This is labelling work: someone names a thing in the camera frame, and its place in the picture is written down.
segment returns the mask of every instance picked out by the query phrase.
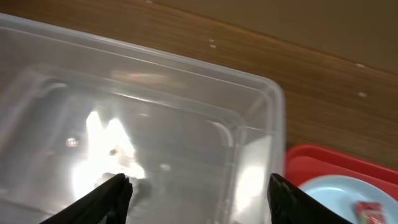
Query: wooden surface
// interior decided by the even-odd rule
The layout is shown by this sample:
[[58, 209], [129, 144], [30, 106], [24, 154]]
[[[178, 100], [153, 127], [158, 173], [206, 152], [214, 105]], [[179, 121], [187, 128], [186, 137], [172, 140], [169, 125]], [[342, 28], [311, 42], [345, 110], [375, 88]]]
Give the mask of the wooden surface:
[[285, 93], [287, 147], [312, 142], [398, 169], [395, 74], [150, 1], [3, 0], [0, 11], [271, 78]]

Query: plastic bin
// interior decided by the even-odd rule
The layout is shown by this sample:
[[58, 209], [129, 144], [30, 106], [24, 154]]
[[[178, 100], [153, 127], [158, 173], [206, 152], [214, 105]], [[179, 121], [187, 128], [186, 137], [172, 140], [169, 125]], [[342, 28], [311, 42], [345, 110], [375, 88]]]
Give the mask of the plastic bin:
[[270, 223], [272, 80], [5, 14], [0, 49], [1, 223], [38, 223], [118, 172], [128, 223]]

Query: brown wood board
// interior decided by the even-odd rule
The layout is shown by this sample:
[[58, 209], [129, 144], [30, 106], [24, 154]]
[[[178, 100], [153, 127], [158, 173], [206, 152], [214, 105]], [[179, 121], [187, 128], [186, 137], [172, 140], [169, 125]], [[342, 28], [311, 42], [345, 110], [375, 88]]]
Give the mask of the brown wood board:
[[312, 142], [398, 169], [395, 74], [150, 1], [3, 0], [0, 12], [271, 78], [285, 93], [287, 147]]

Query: brown background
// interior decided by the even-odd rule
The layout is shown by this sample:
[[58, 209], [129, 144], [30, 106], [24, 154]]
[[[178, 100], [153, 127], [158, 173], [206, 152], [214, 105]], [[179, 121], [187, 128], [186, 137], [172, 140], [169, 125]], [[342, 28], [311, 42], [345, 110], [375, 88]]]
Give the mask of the brown background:
[[288, 147], [398, 169], [395, 74], [139, 0], [3, 0], [0, 11], [269, 77], [284, 89]]
[[396, 0], [154, 0], [398, 72]]

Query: wooden table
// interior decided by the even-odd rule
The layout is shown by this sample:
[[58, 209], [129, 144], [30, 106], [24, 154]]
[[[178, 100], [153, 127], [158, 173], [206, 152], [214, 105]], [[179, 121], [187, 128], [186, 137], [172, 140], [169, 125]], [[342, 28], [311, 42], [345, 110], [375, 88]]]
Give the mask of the wooden table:
[[398, 169], [398, 77], [141, 0], [2, 0], [0, 12], [265, 76], [283, 89], [287, 147], [312, 142]]

